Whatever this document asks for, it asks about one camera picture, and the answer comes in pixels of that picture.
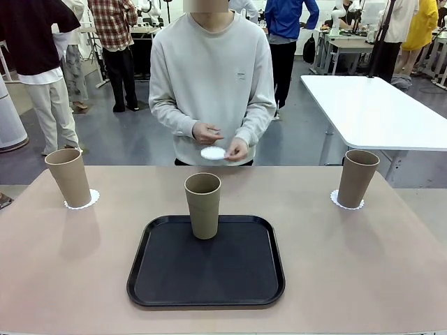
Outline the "person's right hand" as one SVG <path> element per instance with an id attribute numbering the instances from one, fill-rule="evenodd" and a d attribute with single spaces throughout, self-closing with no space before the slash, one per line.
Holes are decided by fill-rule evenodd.
<path id="1" fill-rule="evenodd" d="M 203 122 L 196 122 L 194 124 L 192 134 L 196 142 L 200 145 L 210 146 L 216 141 L 224 139 L 218 127 Z"/>

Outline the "person's left hand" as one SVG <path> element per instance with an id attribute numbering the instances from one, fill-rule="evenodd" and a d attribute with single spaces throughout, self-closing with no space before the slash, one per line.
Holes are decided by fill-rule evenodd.
<path id="1" fill-rule="evenodd" d="M 233 162 L 241 161 L 247 157 L 248 149 L 248 145 L 243 139 L 234 137 L 226 150 L 225 159 Z"/>

